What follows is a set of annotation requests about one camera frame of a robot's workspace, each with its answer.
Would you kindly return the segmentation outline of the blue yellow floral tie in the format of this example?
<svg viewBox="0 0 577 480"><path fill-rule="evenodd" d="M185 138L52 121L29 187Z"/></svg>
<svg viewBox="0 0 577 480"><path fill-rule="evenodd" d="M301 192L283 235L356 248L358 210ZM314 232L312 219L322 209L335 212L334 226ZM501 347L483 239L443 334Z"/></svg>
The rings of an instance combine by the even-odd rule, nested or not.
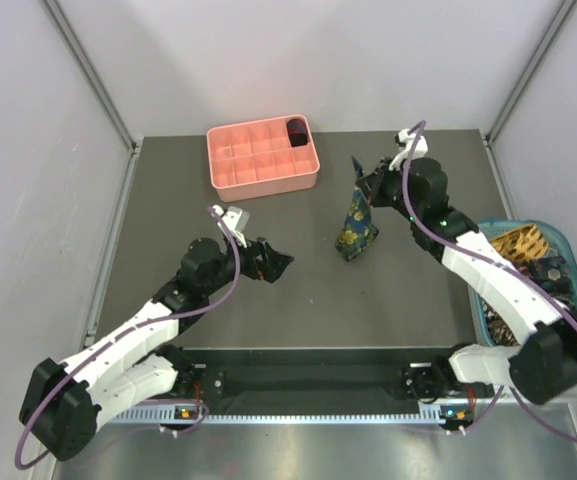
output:
<svg viewBox="0 0 577 480"><path fill-rule="evenodd" d="M335 248L350 262L362 254L378 237L379 229L372 221L371 207L362 190L354 185L351 204Z"/></svg>

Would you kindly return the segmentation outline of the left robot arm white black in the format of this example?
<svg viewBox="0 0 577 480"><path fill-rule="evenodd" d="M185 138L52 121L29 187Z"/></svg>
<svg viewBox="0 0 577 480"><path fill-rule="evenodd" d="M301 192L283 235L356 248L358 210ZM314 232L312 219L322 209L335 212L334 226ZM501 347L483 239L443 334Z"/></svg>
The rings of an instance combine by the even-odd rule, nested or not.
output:
<svg viewBox="0 0 577 480"><path fill-rule="evenodd" d="M17 447L34 437L59 461L78 455L118 415L157 395L184 396L195 374L171 340L215 308L210 297L232 293L241 277L273 283L293 257L258 238L221 246L193 241L176 275L116 330L57 362L47 358L32 372L19 420Z"/></svg>

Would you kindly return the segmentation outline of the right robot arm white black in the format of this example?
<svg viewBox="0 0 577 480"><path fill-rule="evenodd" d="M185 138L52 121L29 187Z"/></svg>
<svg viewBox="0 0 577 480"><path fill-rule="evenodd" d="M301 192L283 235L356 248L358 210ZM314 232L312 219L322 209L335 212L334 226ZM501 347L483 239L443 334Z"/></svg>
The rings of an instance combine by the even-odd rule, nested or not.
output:
<svg viewBox="0 0 577 480"><path fill-rule="evenodd" d="M442 393L455 396L472 383L494 384L543 405L577 386L577 308L539 292L475 222L450 205L438 161L420 158L404 171L382 159L356 186L370 206L391 207L406 217L416 243L491 306L518 342L456 346L437 358L434 380Z"/></svg>

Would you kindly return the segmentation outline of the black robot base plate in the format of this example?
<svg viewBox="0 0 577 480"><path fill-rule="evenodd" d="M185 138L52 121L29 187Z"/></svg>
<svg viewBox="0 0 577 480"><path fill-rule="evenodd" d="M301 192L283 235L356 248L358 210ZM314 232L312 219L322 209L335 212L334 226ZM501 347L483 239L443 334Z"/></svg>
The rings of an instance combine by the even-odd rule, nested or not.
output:
<svg viewBox="0 0 577 480"><path fill-rule="evenodd" d="M447 348L179 349L176 396L216 414L397 413L466 394Z"/></svg>

